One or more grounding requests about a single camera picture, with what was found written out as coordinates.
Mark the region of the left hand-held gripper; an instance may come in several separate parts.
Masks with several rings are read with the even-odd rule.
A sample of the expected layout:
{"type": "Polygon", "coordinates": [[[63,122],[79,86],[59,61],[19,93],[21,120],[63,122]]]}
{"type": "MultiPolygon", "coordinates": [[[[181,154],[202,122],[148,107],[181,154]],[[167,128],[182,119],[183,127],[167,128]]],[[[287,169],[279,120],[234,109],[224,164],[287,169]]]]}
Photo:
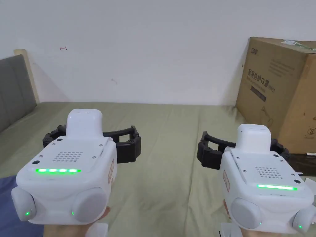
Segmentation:
{"type": "Polygon", "coordinates": [[[135,126],[102,132],[102,113],[74,109],[66,125],[47,133],[43,149],[16,175],[11,196],[21,221],[41,225],[93,223],[87,237],[107,237],[103,215],[117,175],[117,163],[141,154],[135,126]],[[129,140],[120,142],[120,137],[129,140]]]}

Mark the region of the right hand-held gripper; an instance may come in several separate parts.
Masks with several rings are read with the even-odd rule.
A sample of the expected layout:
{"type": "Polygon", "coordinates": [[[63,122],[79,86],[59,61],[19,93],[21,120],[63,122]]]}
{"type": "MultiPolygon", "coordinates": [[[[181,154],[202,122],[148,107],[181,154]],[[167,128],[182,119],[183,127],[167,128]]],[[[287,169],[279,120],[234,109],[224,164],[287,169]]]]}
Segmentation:
{"type": "Polygon", "coordinates": [[[221,237],[241,237],[241,229],[303,234],[315,223],[312,190],[288,164],[289,150],[271,139],[266,126],[241,124],[236,143],[204,131],[197,159],[202,167],[219,170],[231,218],[221,224],[221,237]],[[209,142],[218,148],[211,149],[209,142]]]}

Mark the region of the person's right hand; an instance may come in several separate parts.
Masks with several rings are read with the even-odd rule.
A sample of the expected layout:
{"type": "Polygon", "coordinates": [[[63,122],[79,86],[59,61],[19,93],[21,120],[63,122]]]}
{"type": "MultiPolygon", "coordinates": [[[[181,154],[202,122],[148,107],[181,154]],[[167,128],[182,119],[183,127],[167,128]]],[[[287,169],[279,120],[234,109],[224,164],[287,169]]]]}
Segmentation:
{"type": "Polygon", "coordinates": [[[221,237],[281,237],[294,232],[289,226],[293,212],[267,209],[242,198],[223,204],[231,222],[221,224],[221,237]]]}

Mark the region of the person's left hand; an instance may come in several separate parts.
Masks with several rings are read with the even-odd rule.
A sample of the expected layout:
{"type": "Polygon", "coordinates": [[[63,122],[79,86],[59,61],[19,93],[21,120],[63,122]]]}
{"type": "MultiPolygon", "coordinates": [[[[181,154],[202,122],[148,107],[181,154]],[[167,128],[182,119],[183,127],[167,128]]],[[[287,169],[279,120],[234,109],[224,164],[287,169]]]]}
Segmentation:
{"type": "Polygon", "coordinates": [[[89,228],[96,222],[86,225],[45,225],[44,237],[85,237],[89,228]]]}

